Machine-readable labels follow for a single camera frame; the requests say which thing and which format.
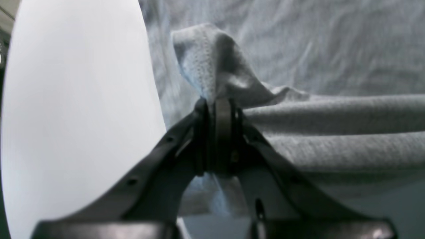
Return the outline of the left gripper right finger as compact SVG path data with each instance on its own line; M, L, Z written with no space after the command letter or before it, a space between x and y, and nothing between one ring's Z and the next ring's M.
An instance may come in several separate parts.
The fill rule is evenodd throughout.
M234 176L249 239L396 239L393 224L342 205L311 183L228 99L214 103L214 172Z

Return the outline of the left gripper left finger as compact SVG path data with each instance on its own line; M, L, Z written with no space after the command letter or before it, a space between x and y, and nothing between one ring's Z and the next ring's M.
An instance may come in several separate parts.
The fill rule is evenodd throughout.
M67 217L41 221L32 239L181 239L182 194L206 170L209 114L205 99L111 189Z

